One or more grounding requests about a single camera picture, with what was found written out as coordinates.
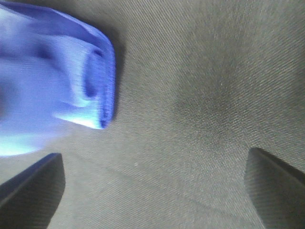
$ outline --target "gray fabric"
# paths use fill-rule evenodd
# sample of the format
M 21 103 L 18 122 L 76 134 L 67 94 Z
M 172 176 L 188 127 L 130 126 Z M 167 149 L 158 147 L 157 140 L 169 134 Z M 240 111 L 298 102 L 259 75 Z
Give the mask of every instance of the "gray fabric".
M 250 147 L 305 171 L 303 0 L 25 0 L 98 27 L 118 62 L 103 131 L 67 124 L 0 158 L 1 181 L 50 152 L 67 185 L 50 229 L 262 229 L 244 188 Z

